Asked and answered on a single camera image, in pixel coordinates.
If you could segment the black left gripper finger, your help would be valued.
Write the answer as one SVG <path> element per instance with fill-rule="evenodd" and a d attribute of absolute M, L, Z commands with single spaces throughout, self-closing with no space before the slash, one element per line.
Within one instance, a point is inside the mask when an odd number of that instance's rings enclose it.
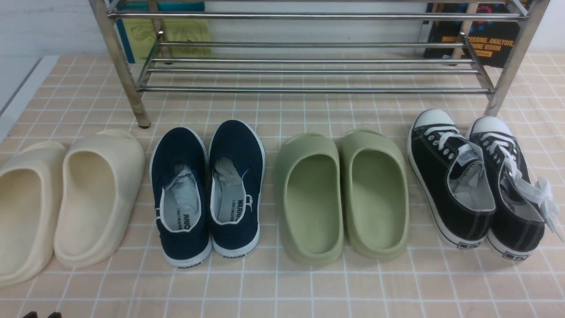
<path fill-rule="evenodd" d="M 36 311 L 31 311 L 25 314 L 23 318 L 38 318 L 38 314 Z"/>

